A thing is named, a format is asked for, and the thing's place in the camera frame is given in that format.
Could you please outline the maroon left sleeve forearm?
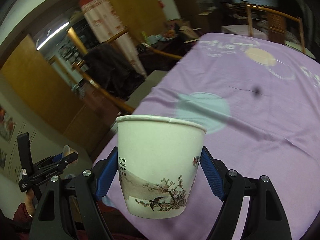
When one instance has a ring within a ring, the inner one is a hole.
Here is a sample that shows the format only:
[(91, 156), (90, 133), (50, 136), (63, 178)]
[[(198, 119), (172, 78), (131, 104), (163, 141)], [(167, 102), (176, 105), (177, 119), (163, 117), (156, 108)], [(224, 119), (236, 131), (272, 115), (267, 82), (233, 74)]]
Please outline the maroon left sleeve forearm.
[(16, 210), (13, 221), (22, 232), (29, 232), (33, 217), (29, 215), (25, 203), (21, 203)]

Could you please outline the person's left hand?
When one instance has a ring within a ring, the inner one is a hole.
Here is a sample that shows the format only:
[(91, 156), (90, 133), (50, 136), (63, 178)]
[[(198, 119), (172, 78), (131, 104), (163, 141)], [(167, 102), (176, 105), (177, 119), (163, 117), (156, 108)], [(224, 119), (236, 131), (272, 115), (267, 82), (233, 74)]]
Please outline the person's left hand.
[(28, 215), (31, 218), (34, 217), (35, 212), (36, 212), (35, 206), (33, 204), (34, 197), (35, 197), (35, 194), (32, 189), (29, 189), (25, 194), (25, 208), (26, 208)]

